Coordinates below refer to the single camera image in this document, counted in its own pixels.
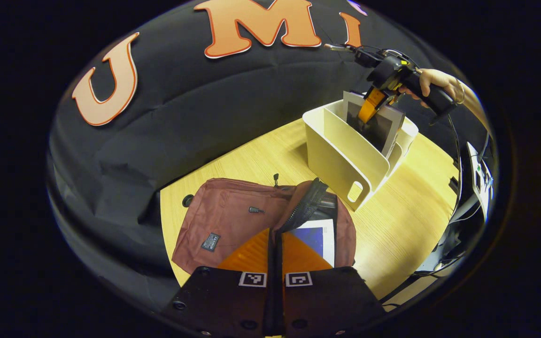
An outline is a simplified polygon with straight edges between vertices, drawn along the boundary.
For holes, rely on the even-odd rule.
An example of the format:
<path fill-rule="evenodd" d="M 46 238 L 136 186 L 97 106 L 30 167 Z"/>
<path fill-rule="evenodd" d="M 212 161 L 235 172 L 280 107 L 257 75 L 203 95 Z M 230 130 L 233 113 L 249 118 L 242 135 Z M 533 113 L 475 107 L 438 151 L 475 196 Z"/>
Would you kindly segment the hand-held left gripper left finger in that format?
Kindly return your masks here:
<path fill-rule="evenodd" d="M 163 316 L 202 338 L 276 334 L 275 246 L 265 229 L 216 268 L 197 267 Z"/>

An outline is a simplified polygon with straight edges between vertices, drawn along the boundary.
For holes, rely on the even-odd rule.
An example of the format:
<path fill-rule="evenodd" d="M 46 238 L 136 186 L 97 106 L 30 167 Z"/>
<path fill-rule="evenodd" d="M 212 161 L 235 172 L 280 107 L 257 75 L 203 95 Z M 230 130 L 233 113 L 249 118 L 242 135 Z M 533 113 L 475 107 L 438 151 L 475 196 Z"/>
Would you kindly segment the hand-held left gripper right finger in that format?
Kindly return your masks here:
<path fill-rule="evenodd" d="M 333 268 L 290 232 L 277 236 L 286 338 L 354 338 L 386 312 L 353 267 Z"/>

